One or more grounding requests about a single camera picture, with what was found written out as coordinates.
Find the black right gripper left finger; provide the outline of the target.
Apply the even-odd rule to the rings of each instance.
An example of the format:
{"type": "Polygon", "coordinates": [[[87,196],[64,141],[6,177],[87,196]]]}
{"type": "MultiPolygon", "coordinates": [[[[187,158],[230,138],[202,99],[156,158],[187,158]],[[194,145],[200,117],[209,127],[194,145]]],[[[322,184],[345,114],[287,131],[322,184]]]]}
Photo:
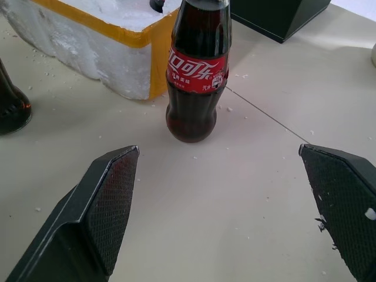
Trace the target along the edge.
{"type": "Polygon", "coordinates": [[[95,159],[54,207],[7,281],[108,281],[132,205],[137,146],[95,159]]]}

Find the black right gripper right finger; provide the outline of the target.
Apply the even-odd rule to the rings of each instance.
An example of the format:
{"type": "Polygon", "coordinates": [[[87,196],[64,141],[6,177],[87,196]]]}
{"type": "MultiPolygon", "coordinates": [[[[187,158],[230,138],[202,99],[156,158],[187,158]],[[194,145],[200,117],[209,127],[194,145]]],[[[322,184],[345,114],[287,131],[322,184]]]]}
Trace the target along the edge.
{"type": "Polygon", "coordinates": [[[302,158],[318,212],[357,281],[375,281],[375,166],[341,150],[302,144],[302,158]]]}

